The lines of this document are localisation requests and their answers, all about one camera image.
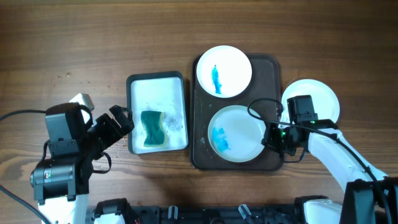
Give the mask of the pale grey plate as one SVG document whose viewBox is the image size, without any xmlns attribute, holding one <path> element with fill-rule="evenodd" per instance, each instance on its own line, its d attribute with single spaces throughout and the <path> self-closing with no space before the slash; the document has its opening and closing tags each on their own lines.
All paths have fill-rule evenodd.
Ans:
<svg viewBox="0 0 398 224">
<path fill-rule="evenodd" d="M 229 162 L 248 162 L 264 149 L 261 140 L 266 125 L 252 115 L 259 114 L 242 105 L 231 105 L 220 109 L 208 125 L 208 140 L 211 148 L 222 159 Z"/>
</svg>

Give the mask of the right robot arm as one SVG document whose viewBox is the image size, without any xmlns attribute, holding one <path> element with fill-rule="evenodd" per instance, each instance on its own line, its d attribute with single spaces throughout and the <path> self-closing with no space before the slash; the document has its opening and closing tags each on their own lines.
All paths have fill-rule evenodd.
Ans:
<svg viewBox="0 0 398 224">
<path fill-rule="evenodd" d="M 267 120 L 261 143 L 281 155 L 298 147 L 316 157 L 340 184 L 342 204 L 326 197 L 300 197 L 295 203 L 302 223 L 397 223 L 397 178 L 367 162 L 330 119 L 319 119 L 311 96 L 287 100 L 290 121 L 279 128 Z"/>
</svg>

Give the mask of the white plate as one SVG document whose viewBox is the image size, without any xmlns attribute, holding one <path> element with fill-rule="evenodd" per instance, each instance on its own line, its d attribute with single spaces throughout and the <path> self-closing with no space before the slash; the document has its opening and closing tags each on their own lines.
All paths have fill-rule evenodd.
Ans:
<svg viewBox="0 0 398 224">
<path fill-rule="evenodd" d="M 246 54 L 228 45 L 207 50 L 194 71 L 200 86 L 218 98 L 238 96 L 249 86 L 252 78 L 252 66 Z"/>
<path fill-rule="evenodd" d="M 340 117 L 340 103 L 336 94 L 326 84 L 313 79 L 302 79 L 291 83 L 282 94 L 283 111 L 281 122 L 290 122 L 287 100 L 301 95 L 310 95 L 318 119 L 330 119 L 337 123 Z"/>
</svg>

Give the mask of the green and yellow sponge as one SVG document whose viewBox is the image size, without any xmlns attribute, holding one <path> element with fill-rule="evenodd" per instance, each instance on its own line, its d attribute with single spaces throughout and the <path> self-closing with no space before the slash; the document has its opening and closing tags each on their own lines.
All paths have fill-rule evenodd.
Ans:
<svg viewBox="0 0 398 224">
<path fill-rule="evenodd" d="M 162 147 L 167 143 L 167 135 L 162 122 L 164 113 L 160 111 L 143 111 L 141 123 L 145 129 L 144 147 Z"/>
</svg>

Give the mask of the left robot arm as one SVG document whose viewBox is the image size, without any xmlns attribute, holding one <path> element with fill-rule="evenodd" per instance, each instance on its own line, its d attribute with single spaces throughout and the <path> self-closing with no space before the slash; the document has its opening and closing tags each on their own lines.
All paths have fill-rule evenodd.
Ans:
<svg viewBox="0 0 398 224">
<path fill-rule="evenodd" d="M 89 179 L 97 173 L 93 161 L 134 129 L 132 112 L 114 105 L 109 114 L 84 121 L 79 103 L 64 103 L 45 112 L 49 140 L 30 175 L 34 200 L 45 223 L 84 223 L 88 208 Z"/>
</svg>

